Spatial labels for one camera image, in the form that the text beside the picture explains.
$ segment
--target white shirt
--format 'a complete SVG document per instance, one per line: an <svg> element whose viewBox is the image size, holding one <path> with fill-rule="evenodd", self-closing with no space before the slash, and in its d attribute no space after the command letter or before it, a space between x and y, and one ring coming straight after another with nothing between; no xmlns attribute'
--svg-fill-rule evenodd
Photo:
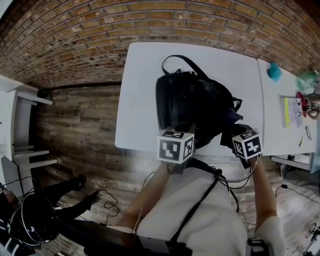
<svg viewBox="0 0 320 256"><path fill-rule="evenodd" d="M214 181L212 174L188 168L172 175L163 196L137 228L137 235L170 240L187 212ZM124 232L127 228L112 227ZM286 240L278 217L268 218L253 235L269 246L270 255L284 256ZM248 234L231 205L228 190L218 182L182 229L178 242L186 243L193 255L245 256Z"/></svg>

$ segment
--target brick wall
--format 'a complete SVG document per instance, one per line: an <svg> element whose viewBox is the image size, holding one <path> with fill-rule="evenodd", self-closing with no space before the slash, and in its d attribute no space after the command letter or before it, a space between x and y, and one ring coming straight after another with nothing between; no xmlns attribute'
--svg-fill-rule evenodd
<svg viewBox="0 0 320 256"><path fill-rule="evenodd" d="M121 81L132 42L320 69L320 27L293 0L15 0L0 35L0 74L37 88Z"/></svg>

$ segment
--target person's arm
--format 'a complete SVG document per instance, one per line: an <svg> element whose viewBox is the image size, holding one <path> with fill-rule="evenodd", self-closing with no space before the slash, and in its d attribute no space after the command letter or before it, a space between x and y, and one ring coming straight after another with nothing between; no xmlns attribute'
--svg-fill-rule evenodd
<svg viewBox="0 0 320 256"><path fill-rule="evenodd" d="M254 167L256 158L253 157L249 161L251 166ZM256 167L252 176L254 182L256 208L255 231L257 231L266 219L272 216L277 216L277 202L267 173L260 159L258 159L256 163Z"/></svg>
<svg viewBox="0 0 320 256"><path fill-rule="evenodd" d="M135 199L133 199L116 226L134 229L140 212L141 215L139 221L141 221L151 211L161 198L169 177L170 174L167 170L167 164L162 163L150 181L144 186Z"/></svg>

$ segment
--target white wall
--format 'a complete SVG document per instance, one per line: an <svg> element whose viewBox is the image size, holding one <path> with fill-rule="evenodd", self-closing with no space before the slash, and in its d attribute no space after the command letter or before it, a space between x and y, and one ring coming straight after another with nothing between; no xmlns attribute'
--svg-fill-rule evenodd
<svg viewBox="0 0 320 256"><path fill-rule="evenodd" d="M0 0L0 19L13 0Z"/></svg>

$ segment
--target person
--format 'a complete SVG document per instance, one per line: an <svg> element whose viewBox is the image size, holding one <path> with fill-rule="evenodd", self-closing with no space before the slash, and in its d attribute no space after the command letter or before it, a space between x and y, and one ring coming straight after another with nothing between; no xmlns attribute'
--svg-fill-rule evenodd
<svg viewBox="0 0 320 256"><path fill-rule="evenodd" d="M49 201L49 205L52 208L55 207L60 200L60 198L70 191L79 191L86 183L86 177L80 174L78 177L71 178L69 180L47 186L43 189L36 189L34 194L40 196L40 198ZM35 252L39 252L41 246L40 244L35 243L35 241L30 240L30 237L27 233L24 233L25 227L20 227L20 220L13 221L14 212L18 211L21 208L22 198L28 198L28 195L21 197L21 200L18 200L16 196L9 190L7 190L2 184L0 184L1 193L0 193L0 255L10 253L15 256L27 256L33 255ZM74 220L86 210L90 210L91 206L99 201L99 191L94 192L93 194L85 197L82 201L77 203L74 206L66 207L62 209L56 209L55 215L64 221ZM46 212L46 209L41 208L41 203L39 207L35 206L34 213L39 216L36 223L33 223L33 229L41 230L43 233L46 232L45 227L46 223L43 221L46 218L42 218L42 210ZM9 227L16 226L17 229L11 229ZM54 236L58 234L57 230L52 230Z"/></svg>
<svg viewBox="0 0 320 256"><path fill-rule="evenodd" d="M286 240L272 186L262 161L255 157L249 161L251 166L256 165L252 174L256 207L253 238L267 245L269 255L284 256ZM220 182L177 234L186 214L215 179L211 173L194 167L186 168L182 175L170 175L166 163L162 163L120 221L108 227L148 238L176 239L186 243L194 255L245 256L252 250L248 247L248 233L232 207L227 187Z"/></svg>

